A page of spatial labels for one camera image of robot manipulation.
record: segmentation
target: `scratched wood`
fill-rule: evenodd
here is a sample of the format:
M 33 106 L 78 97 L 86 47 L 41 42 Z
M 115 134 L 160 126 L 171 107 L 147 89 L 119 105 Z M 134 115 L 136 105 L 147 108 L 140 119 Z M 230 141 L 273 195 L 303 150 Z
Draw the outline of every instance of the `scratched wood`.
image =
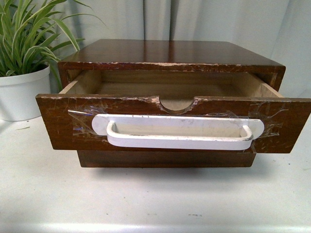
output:
M 63 87 L 87 70 L 118 71 L 113 79 L 120 79 L 122 71 L 127 75 L 127 71 L 182 71 L 183 77 L 189 74 L 190 80 L 194 80 L 191 77 L 195 72 L 247 72 L 278 91 L 285 72 L 285 66 L 239 46 L 203 41 L 99 40 L 59 62 L 58 67 Z M 88 89 L 96 87 L 89 83 L 93 79 L 96 77 L 90 75 L 84 80 Z M 76 90 L 81 87 L 78 83 L 71 85 L 76 85 Z M 193 104 L 182 110 L 165 108 L 159 96 L 152 94 L 72 92 L 38 95 L 36 100 L 53 148 L 78 150 L 81 166 L 235 167 L 251 166 L 259 152 L 291 152 L 310 115 L 310 99 L 281 98 L 269 86 L 257 90 L 267 92 L 261 97 L 255 93 L 248 93 L 248 97 L 195 96 Z M 121 148 L 94 134 L 91 121 L 98 113 L 246 117 L 261 119 L 265 131 L 243 151 Z
M 73 70 L 249 72 L 279 90 L 285 66 L 229 42 L 102 39 L 58 63 L 67 86 Z
M 140 150 L 109 144 L 93 134 L 91 121 L 97 113 L 170 115 L 158 97 L 101 97 L 101 95 L 57 94 L 36 97 L 54 149 Z M 196 97 L 184 116 L 248 117 L 261 119 L 265 131 L 244 152 L 289 153 L 311 112 L 310 99 Z

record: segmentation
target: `wooden top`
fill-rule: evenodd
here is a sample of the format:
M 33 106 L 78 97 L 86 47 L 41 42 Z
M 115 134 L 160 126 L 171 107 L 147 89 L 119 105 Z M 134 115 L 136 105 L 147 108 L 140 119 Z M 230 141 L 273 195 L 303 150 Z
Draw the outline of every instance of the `wooden top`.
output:
M 229 42 L 101 39 L 62 62 L 282 66 Z
M 276 91 L 285 66 L 229 42 L 101 39 L 58 63 L 63 86 L 67 70 L 164 70 L 248 72 Z

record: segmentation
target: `table surface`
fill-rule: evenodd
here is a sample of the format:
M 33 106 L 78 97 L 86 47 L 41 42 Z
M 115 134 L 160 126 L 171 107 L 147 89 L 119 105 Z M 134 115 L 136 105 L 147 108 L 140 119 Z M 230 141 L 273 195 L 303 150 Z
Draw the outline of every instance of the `table surface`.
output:
M 248 168 L 81 168 L 41 117 L 0 121 L 0 232 L 311 232 L 310 135 Z

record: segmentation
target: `curtain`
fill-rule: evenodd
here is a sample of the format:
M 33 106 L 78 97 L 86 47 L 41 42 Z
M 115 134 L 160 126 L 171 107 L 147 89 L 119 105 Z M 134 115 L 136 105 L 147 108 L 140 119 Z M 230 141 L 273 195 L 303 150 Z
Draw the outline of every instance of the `curtain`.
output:
M 311 97 L 310 0 L 84 0 L 69 13 L 86 46 L 100 38 L 228 41 L 286 66 L 280 93 Z

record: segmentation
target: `pot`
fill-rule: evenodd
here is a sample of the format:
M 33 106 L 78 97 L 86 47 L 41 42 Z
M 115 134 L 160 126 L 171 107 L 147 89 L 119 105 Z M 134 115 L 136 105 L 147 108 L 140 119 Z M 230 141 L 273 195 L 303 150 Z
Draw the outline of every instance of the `pot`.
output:
M 0 77 L 0 119 L 28 120 L 41 115 L 35 96 L 50 93 L 50 67 L 40 71 Z

